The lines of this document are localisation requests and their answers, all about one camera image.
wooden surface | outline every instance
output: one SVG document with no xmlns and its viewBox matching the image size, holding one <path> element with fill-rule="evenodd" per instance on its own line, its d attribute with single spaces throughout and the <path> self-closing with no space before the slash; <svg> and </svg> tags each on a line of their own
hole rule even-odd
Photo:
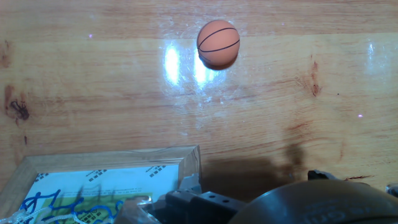
<svg viewBox="0 0 398 224">
<path fill-rule="evenodd" d="M 179 165 L 179 185 L 184 177 L 200 173 L 199 154 L 198 146 L 181 146 L 25 157 L 0 194 L 0 219 L 18 211 L 40 173 Z"/>
<path fill-rule="evenodd" d="M 214 19 L 241 35 L 225 70 L 197 57 Z M 395 0 L 0 0 L 0 187 L 24 156 L 199 144 L 221 194 L 309 169 L 382 190 L 397 180 L 397 31 Z"/>
</svg>

wooden frame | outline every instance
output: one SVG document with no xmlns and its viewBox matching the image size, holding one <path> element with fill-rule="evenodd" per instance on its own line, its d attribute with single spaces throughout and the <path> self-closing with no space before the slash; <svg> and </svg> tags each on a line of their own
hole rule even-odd
<svg viewBox="0 0 398 224">
<path fill-rule="evenodd" d="M 199 146 L 25 157 L 1 192 L 0 219 L 18 211 L 37 174 L 159 165 L 179 165 L 178 185 L 184 177 L 200 176 Z"/>
</svg>

black object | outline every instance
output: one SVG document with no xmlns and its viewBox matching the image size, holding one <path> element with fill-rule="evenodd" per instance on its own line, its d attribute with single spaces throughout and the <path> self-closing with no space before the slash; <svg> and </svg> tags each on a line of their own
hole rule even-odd
<svg viewBox="0 0 398 224">
<path fill-rule="evenodd" d="M 310 170 L 307 175 L 308 180 L 328 179 L 325 174 L 317 173 L 314 170 Z"/>
<path fill-rule="evenodd" d="M 144 210 L 162 224 L 398 223 L 393 189 L 389 195 L 312 170 L 308 180 L 271 190 L 249 204 L 213 192 L 177 190 Z"/>
<path fill-rule="evenodd" d="M 398 198 L 362 183 L 311 180 L 253 200 L 229 224 L 396 223 Z"/>
<path fill-rule="evenodd" d="M 147 207 L 147 212 L 162 224 L 225 224 L 246 203 L 213 192 L 195 195 L 189 190 L 176 190 L 154 205 Z"/>
</svg>

dark cylindrical object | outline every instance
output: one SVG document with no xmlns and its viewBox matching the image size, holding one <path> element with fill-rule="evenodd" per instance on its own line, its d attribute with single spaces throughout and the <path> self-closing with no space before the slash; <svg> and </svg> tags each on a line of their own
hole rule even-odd
<svg viewBox="0 0 398 224">
<path fill-rule="evenodd" d="M 229 224 L 395 222 L 398 222 L 398 198 L 365 184 L 312 180 L 261 195 Z"/>
</svg>

mini basketball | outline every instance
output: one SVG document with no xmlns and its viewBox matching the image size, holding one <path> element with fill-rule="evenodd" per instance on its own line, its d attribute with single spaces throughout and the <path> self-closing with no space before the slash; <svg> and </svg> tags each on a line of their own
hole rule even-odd
<svg viewBox="0 0 398 224">
<path fill-rule="evenodd" d="M 210 65 L 220 66 L 232 62 L 238 55 L 240 45 L 238 31 L 227 21 L 211 21 L 198 34 L 199 56 Z"/>
</svg>

